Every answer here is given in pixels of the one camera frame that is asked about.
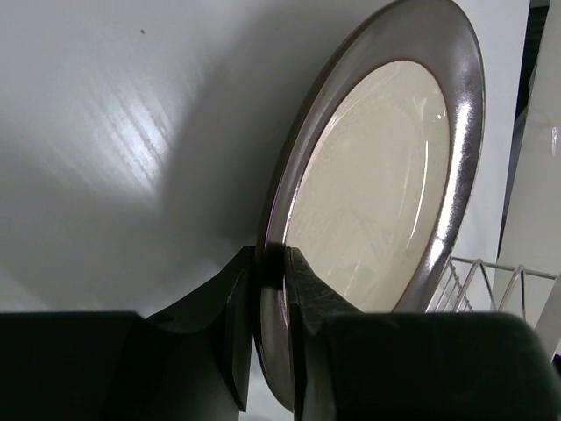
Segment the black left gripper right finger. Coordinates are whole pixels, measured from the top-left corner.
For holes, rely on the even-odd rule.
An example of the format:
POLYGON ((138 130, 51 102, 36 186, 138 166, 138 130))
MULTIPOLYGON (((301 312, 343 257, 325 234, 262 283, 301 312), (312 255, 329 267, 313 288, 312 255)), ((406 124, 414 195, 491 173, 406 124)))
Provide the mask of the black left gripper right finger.
POLYGON ((332 317, 362 312, 320 279, 296 247, 284 253, 285 286, 289 319, 289 343, 296 420, 335 420, 328 358, 329 347, 320 333, 332 317))

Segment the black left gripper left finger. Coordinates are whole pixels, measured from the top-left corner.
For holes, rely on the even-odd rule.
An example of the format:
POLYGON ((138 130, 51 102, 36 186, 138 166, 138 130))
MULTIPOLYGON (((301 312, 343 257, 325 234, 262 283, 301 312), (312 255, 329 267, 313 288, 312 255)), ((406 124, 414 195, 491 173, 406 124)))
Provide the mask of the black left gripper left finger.
POLYGON ((214 277, 146 319, 148 412, 244 412, 252 353, 245 246, 214 277))

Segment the cream plate brown metallic rim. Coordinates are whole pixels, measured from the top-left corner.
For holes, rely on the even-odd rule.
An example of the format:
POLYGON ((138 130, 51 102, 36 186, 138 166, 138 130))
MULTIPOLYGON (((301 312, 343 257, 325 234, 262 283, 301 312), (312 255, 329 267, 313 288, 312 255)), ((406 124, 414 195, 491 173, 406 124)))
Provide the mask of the cream plate brown metallic rim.
POLYGON ((256 347, 295 407, 288 252, 337 310, 424 312, 479 163, 479 42, 452 1, 393 1, 360 24, 308 93, 275 169, 256 251, 256 347))

